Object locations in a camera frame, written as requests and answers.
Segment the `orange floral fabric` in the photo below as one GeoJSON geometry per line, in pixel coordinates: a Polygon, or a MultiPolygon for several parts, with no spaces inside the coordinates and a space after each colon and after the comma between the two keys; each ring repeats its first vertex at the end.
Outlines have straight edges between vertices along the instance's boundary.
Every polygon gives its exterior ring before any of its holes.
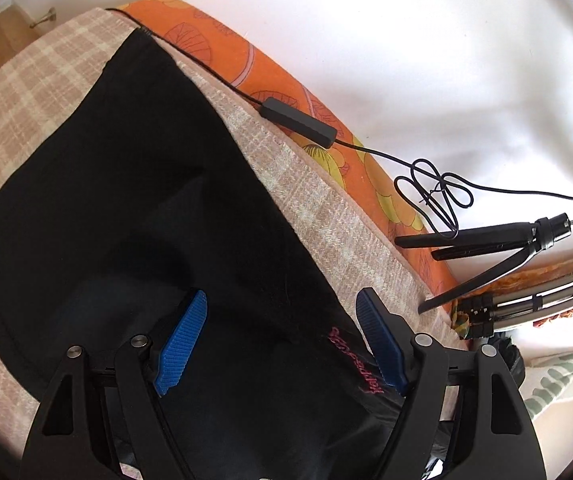
{"type": "MultiPolygon", "coordinates": [[[[275,97],[330,124],[337,129],[339,139],[362,145],[329,108],[291,74],[249,41],[196,7],[181,0],[137,0],[121,9],[247,94],[259,100],[275,97]]],[[[372,155],[337,144],[325,150],[299,134],[283,129],[329,172],[392,242],[399,235],[425,232],[420,217],[396,193],[391,178],[372,155]]],[[[430,250],[398,250],[434,294],[457,283],[444,262],[433,260],[430,250]]]]}

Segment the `black cloth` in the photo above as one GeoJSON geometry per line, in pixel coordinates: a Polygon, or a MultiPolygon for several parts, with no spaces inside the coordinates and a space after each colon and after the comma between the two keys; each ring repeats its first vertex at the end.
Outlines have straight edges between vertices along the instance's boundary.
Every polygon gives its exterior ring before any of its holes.
{"type": "Polygon", "coordinates": [[[369,478],[402,399],[217,112],[136,30],[0,190],[0,357],[39,399],[69,346],[117,348],[191,288],[208,317],[161,404],[196,477],[369,478]]]}

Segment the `metal screw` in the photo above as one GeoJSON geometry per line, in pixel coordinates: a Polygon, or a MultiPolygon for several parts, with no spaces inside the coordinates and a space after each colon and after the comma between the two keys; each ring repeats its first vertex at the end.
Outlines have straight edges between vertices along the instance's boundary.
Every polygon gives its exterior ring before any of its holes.
{"type": "Polygon", "coordinates": [[[433,338],[427,334],[418,334],[415,337],[415,341],[420,346],[431,346],[431,344],[433,343],[433,338]]]}
{"type": "Polygon", "coordinates": [[[495,346],[483,345],[483,354],[487,357],[496,357],[498,351],[495,349],[495,346]]]}
{"type": "Polygon", "coordinates": [[[66,351],[66,356],[75,359],[76,357],[80,357],[82,355],[82,347],[79,345],[72,346],[66,351]]]}
{"type": "Polygon", "coordinates": [[[136,335],[131,339],[131,346],[133,348],[142,348],[149,342],[146,335],[136,335]]]}

